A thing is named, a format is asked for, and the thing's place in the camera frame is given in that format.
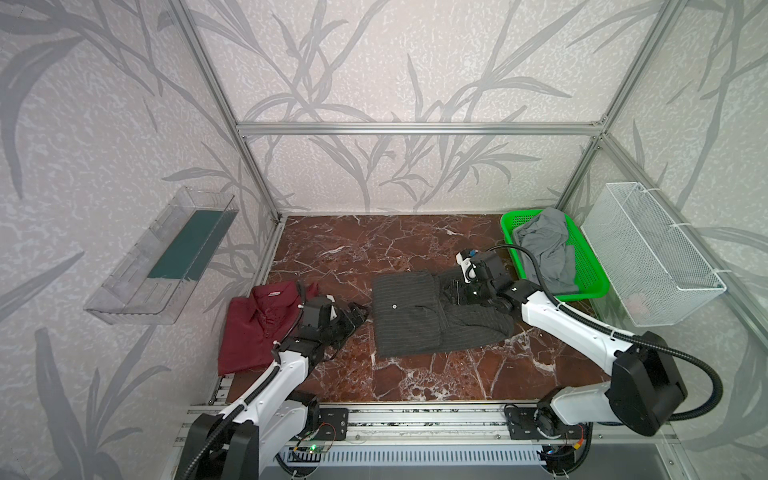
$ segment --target wall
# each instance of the wall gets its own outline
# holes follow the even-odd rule
[[[240,121],[596,121],[661,3],[187,2]],[[251,138],[281,208],[313,213],[550,204],[586,143]]]
[[[751,0],[688,2],[611,132],[764,306],[767,6]],[[610,163],[598,156],[570,211],[588,212],[594,202],[588,189],[599,192],[605,181],[624,181]],[[615,296],[595,306],[609,323],[630,325]],[[766,350],[722,299],[676,326],[654,330],[711,364],[725,385],[726,395],[712,413],[674,425],[697,474],[764,478]],[[695,369],[680,369],[690,390],[687,404],[693,406],[709,395],[709,383]]]
[[[0,478],[159,476],[271,222],[164,2],[0,3]],[[240,213],[179,320],[83,311],[181,185]]]

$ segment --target brown marble surface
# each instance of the brown marble surface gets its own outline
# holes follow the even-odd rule
[[[503,240],[498,215],[291,217],[268,281],[319,282],[337,302],[370,304],[373,277],[381,273],[455,265],[464,248],[485,249]],[[502,253],[508,261],[507,253]],[[578,305],[589,308],[588,303]],[[229,400],[261,372],[235,375]],[[435,355],[379,358],[367,321],[339,355],[318,366],[300,389],[326,402],[398,400],[531,400],[553,387],[582,386],[608,377],[558,339],[518,325],[510,339],[482,348]]]

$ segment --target wire mesh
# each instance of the wire mesh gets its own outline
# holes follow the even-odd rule
[[[725,291],[642,184],[605,184],[581,227],[636,326],[674,325]]]

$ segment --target green plastic laundry basket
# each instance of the green plastic laundry basket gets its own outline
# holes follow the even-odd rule
[[[517,210],[504,214],[502,216],[502,231],[507,243],[515,243],[512,231],[540,212],[541,210]],[[605,296],[611,283],[608,282],[608,277],[605,275],[603,267],[589,247],[587,239],[584,238],[584,235],[581,234],[581,231],[568,215],[565,216],[565,222],[568,225],[568,242],[566,242],[566,245],[573,245],[576,251],[575,283],[579,288],[579,293],[557,295],[556,297],[561,302],[575,302],[577,300]],[[520,278],[528,278],[525,275],[525,270],[523,270],[523,262],[521,262],[517,250],[509,249],[509,254],[515,262],[515,269],[518,271]]]

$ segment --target clothing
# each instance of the clothing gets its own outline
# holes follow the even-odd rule
[[[576,251],[568,242],[568,225],[565,214],[547,207],[512,231],[515,243],[534,254],[543,280],[554,294],[578,293],[576,277]],[[533,283],[541,285],[528,255],[518,252],[522,258],[525,275]]]
[[[444,353],[500,342],[519,318],[479,305],[453,305],[445,294],[460,267],[433,276],[404,272],[373,280],[373,329],[379,357]]]
[[[313,283],[306,289],[306,298],[317,293]],[[296,282],[290,281],[255,286],[249,296],[233,298],[219,350],[219,375],[271,364],[273,341],[288,333],[300,303]]]

